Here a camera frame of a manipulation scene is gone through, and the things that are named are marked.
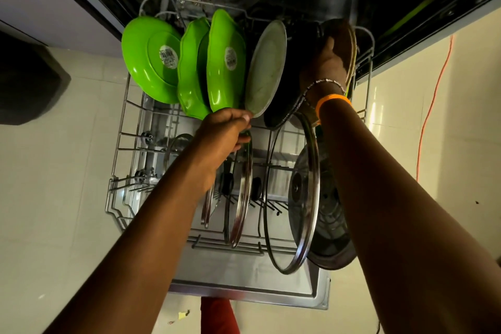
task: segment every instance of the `silver bracelet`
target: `silver bracelet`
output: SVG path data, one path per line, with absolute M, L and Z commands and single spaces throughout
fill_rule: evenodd
M 310 88 L 312 88 L 314 85 L 316 84 L 319 84 L 321 82 L 332 82 L 333 84 L 337 84 L 339 86 L 339 88 L 341 89 L 341 91 L 343 92 L 343 95 L 346 94 L 346 90 L 343 89 L 343 87 L 341 86 L 341 84 L 339 82 L 336 82 L 336 81 L 333 81 L 332 79 L 329 79 L 329 78 L 324 78 L 324 79 L 317 79 L 316 81 L 313 81 L 307 88 L 306 90 L 303 92 L 303 98 L 304 100 L 306 101 L 306 103 L 308 103 L 308 106 L 310 106 L 312 109 L 315 109 L 316 106 L 312 106 L 310 104 L 310 102 L 308 102 L 308 100 L 306 99 L 306 93 L 310 90 Z

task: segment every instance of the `human hand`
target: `human hand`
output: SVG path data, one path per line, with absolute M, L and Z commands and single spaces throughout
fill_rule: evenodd
M 228 155 L 238 151 L 242 143 L 251 140 L 250 136 L 241 132 L 251 128 L 249 121 L 252 116 L 252 113 L 246 110 L 221 109 L 207 115 L 197 130 L 187 149 L 193 155 L 193 160 L 210 172 L 212 183 L 217 168 Z
M 343 61 L 332 50 L 334 39 L 328 37 L 322 50 L 316 55 L 310 64 L 301 72 L 299 76 L 301 92 L 304 92 L 317 79 L 329 78 L 339 82 L 346 88 L 347 72 L 343 67 Z M 306 94 L 306 99 L 312 106 L 324 96 L 329 94 L 342 94 L 341 88 L 332 82 L 321 82 L 310 88 Z

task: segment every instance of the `barcode sticker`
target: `barcode sticker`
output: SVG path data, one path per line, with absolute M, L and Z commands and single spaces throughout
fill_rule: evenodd
M 235 70 L 236 62 L 236 52 L 231 46 L 228 46 L 224 51 L 224 63 L 228 70 Z
M 160 48 L 160 59 L 162 60 L 163 64 L 167 66 L 169 69 L 176 69 L 177 68 L 177 53 L 172 49 L 170 46 L 163 45 Z

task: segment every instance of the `green plate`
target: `green plate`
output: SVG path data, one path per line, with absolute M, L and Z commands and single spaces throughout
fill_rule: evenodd
M 179 103 L 186 115 L 201 120 L 211 113 L 206 76 L 209 30 L 209 21 L 204 17 L 188 24 L 177 65 Z
M 177 103 L 177 65 L 181 35 L 165 21 L 141 16 L 122 34 L 127 70 L 141 89 L 163 103 Z
M 241 106 L 245 90 L 246 42 L 225 10 L 212 16 L 207 52 L 207 91 L 212 111 Z

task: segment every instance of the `floor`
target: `floor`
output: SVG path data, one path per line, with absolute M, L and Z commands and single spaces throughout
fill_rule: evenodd
M 498 56 L 501 12 L 456 34 L 423 141 L 420 182 L 494 257 L 501 255 Z M 375 77 L 367 125 L 415 176 L 421 127 L 448 39 Z M 50 48 L 71 78 L 39 119 L 0 126 L 0 331 L 40 333 L 119 233 L 104 214 L 126 69 L 121 59 Z M 132 86 L 133 98 L 141 91 Z M 365 103 L 366 83 L 354 105 Z M 135 130 L 135 117 L 125 118 Z M 191 309 L 185 319 L 177 313 Z M 372 334 L 377 316 L 355 260 L 332 273 L 328 311 L 235 302 L 242 333 Z M 199 332 L 199 299 L 169 295 L 155 333 Z

